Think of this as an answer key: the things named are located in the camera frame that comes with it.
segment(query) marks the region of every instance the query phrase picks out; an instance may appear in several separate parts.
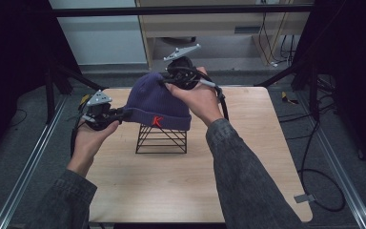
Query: black wire stand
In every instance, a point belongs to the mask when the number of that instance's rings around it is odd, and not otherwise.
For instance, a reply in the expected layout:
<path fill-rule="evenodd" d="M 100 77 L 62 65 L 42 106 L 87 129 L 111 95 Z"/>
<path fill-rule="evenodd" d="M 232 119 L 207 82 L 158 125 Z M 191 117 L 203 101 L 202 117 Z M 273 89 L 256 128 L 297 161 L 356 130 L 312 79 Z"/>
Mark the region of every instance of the black wire stand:
<path fill-rule="evenodd" d="M 136 154 L 187 154 L 187 131 L 165 130 L 141 124 Z"/>

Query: knit hat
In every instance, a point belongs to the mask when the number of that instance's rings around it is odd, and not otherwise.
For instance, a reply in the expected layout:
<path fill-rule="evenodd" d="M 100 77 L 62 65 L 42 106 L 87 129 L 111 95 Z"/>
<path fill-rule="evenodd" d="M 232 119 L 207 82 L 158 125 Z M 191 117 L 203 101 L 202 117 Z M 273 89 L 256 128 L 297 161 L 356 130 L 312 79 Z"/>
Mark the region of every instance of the knit hat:
<path fill-rule="evenodd" d="M 160 73 L 148 73 L 135 82 L 123 108 L 132 114 L 123 121 L 168 130 L 190 130 L 192 116 L 189 107 L 159 83 L 161 79 Z"/>

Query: wooden table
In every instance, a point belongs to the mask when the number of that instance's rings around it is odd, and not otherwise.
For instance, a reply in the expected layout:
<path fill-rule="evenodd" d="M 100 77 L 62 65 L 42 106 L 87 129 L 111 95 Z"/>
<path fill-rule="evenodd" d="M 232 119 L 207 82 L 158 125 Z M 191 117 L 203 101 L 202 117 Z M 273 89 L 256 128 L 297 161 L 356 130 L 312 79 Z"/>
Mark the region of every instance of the wooden table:
<path fill-rule="evenodd" d="M 108 89 L 113 107 L 131 89 Z M 287 143 L 264 88 L 224 87 L 230 121 L 257 154 L 302 221 L 312 219 Z M 123 122 L 102 145 L 88 174 L 98 186 L 90 221 L 223 222 L 206 126 L 193 115 L 187 154 L 136 154 L 139 124 Z"/>

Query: forearm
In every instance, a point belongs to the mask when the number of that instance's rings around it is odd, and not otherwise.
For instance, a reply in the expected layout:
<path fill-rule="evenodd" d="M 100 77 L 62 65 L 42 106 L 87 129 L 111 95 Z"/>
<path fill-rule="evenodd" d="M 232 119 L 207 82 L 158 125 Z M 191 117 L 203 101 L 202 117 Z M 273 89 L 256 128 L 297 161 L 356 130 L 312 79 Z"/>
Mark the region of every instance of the forearm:
<path fill-rule="evenodd" d="M 226 119 L 210 125 L 216 188 L 228 228 L 302 228 L 254 152 Z"/>
<path fill-rule="evenodd" d="M 25 228 L 87 228 L 96 186 L 66 170 L 39 203 Z"/>

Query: white cabinet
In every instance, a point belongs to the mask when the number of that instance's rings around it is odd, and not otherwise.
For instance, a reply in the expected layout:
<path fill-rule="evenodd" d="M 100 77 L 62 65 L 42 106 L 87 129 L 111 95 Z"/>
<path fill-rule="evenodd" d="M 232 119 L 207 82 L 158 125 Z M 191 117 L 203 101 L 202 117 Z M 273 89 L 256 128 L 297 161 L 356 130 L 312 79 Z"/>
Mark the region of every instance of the white cabinet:
<path fill-rule="evenodd" d="M 133 0 L 50 0 L 54 9 L 135 7 Z M 99 66 L 112 70 L 117 65 L 147 66 L 137 16 L 58 18 L 81 70 Z"/>

